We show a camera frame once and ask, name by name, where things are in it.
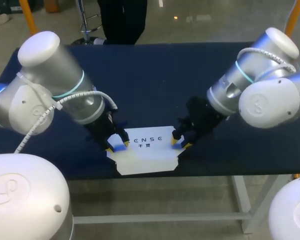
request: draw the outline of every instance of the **white paper card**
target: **white paper card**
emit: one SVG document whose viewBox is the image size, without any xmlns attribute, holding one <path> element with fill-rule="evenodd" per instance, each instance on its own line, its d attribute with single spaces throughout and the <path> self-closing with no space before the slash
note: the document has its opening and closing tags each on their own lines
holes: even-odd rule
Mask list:
<svg viewBox="0 0 300 240">
<path fill-rule="evenodd" d="M 114 134 L 108 142 L 114 153 L 107 152 L 107 157 L 116 162 L 121 175 L 173 171 L 178 165 L 178 155 L 184 151 L 181 147 L 183 137 L 171 146 L 173 126 L 128 128 L 129 147 Z"/>
</svg>

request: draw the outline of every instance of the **person's leg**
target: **person's leg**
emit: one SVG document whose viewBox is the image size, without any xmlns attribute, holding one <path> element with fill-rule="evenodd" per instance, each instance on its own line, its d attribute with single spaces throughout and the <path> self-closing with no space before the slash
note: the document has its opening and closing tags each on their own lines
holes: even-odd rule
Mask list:
<svg viewBox="0 0 300 240">
<path fill-rule="evenodd" d="M 102 27 L 106 41 L 104 44 L 118 44 L 117 39 L 120 38 L 122 22 L 124 21 L 123 7 L 120 0 L 97 0 L 100 13 Z"/>
<path fill-rule="evenodd" d="M 123 28 L 119 44 L 135 44 L 143 33 L 147 16 L 147 0 L 121 0 L 123 5 Z"/>
</svg>

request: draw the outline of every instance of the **stool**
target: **stool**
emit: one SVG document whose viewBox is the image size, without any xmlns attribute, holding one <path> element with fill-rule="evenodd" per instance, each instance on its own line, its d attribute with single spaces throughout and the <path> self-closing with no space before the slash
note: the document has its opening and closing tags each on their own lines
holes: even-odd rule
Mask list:
<svg viewBox="0 0 300 240">
<path fill-rule="evenodd" d="M 75 40 L 72 43 L 72 45 L 93 45 L 96 37 L 90 37 L 89 34 L 93 33 L 94 31 L 97 31 L 99 28 L 101 28 L 102 24 L 98 27 L 88 30 L 87 20 L 95 18 L 95 17 L 100 17 L 101 14 L 98 13 L 96 15 L 86 18 L 83 0 L 75 0 L 75 1 L 76 1 L 76 5 L 78 7 L 80 18 L 81 18 L 80 31 L 83 33 L 83 38 L 79 38 L 79 39 Z"/>
</svg>

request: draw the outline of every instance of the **concrete floor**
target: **concrete floor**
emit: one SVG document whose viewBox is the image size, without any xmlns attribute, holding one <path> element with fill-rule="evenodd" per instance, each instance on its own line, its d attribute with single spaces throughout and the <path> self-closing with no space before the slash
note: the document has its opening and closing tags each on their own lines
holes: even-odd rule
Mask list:
<svg viewBox="0 0 300 240">
<path fill-rule="evenodd" d="M 87 15 L 99 12 L 96 0 L 84 0 Z M 267 27 L 283 29 L 293 0 L 148 0 L 146 27 L 138 44 L 253 41 Z M 73 0 L 63 0 L 62 12 L 35 12 L 40 31 L 54 31 L 65 44 L 81 38 Z M 89 22 L 91 27 L 99 19 Z M 103 30 L 93 36 L 104 37 Z M 0 74 L 15 48 L 29 37 L 22 14 L 0 26 Z M 300 17 L 292 39 L 300 50 Z M 264 176 L 246 177 L 253 201 Z M 197 213 L 237 211 L 228 177 L 183 177 L 71 181 L 75 216 Z M 238 221 L 164 222 L 79 225 L 78 240 L 270 240 L 265 220 L 253 235 L 243 235 Z"/>
</svg>

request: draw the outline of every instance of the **blue tablecloth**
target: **blue tablecloth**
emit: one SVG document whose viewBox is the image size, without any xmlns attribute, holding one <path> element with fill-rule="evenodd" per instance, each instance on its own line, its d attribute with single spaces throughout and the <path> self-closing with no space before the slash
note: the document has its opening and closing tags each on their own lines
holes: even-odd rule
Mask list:
<svg viewBox="0 0 300 240">
<path fill-rule="evenodd" d="M 171 126 L 187 114 L 185 103 L 205 96 L 250 43 L 69 46 L 98 90 L 117 103 L 116 119 L 128 128 Z M 0 77 L 13 80 L 21 66 L 16 50 Z M 66 179 L 121 178 L 89 133 L 64 112 L 34 136 L 23 153 L 43 157 Z M 13 153 L 23 136 L 0 129 L 0 154 Z M 179 156 L 174 171 L 131 177 L 270 175 L 300 173 L 300 119 L 272 129 L 248 126 L 238 116 L 220 124 Z"/>
</svg>

